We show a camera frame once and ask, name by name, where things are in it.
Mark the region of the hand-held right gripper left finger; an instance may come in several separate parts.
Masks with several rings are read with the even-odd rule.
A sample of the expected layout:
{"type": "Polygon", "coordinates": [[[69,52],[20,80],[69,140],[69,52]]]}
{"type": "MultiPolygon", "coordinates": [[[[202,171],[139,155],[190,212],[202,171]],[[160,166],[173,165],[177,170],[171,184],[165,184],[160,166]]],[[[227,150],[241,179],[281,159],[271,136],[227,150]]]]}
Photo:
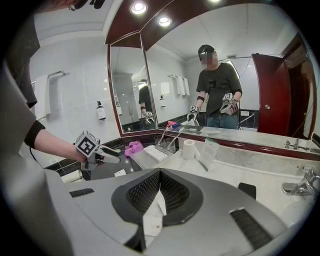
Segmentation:
{"type": "Polygon", "coordinates": [[[72,256],[158,256],[160,238],[144,251],[134,249],[133,242],[145,238],[140,227],[124,221],[112,204],[114,191],[149,174],[142,170],[131,174],[63,183],[57,177],[57,213],[67,232],[72,256]]]}

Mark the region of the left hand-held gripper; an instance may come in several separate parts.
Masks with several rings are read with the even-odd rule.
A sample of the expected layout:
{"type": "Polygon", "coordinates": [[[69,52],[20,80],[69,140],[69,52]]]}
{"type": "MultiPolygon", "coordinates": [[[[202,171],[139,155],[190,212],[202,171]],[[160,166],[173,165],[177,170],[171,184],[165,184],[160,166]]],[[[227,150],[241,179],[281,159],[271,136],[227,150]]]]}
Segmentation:
{"type": "Polygon", "coordinates": [[[119,152],[107,146],[101,146],[100,140],[88,130],[84,130],[77,137],[75,147],[86,157],[86,161],[81,164],[81,171],[94,170],[98,162],[117,164],[121,161],[119,152]]]}

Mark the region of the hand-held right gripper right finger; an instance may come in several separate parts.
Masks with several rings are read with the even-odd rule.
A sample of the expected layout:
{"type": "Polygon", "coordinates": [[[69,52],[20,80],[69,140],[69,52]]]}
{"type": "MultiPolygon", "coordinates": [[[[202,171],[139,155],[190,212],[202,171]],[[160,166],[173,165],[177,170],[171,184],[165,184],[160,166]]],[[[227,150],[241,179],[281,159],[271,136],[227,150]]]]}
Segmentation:
{"type": "Polygon", "coordinates": [[[218,180],[171,170],[198,186],[203,203],[186,223],[163,227],[149,246],[151,256],[243,256],[254,247],[232,217],[244,209],[273,240],[287,227],[267,207],[238,188],[218,180]]]}

